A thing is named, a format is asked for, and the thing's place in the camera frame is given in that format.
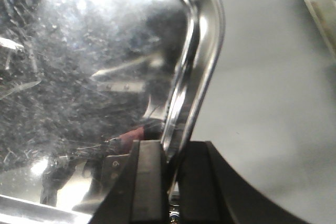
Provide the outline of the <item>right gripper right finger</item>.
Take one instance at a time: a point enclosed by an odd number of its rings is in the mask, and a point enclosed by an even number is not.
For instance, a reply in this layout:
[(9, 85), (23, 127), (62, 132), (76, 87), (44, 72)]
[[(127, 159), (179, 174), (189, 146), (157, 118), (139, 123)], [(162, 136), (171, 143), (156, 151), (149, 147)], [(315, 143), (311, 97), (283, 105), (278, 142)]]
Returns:
[(181, 223), (304, 223), (246, 182), (209, 141), (189, 142), (177, 182)]

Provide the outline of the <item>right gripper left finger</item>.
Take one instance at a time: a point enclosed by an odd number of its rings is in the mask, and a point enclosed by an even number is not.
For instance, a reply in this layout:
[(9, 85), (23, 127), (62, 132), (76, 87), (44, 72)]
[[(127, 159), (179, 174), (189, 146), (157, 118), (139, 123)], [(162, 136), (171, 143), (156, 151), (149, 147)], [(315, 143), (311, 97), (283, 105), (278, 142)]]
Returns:
[(134, 141), (124, 170), (90, 222), (167, 223), (165, 166), (160, 141)]

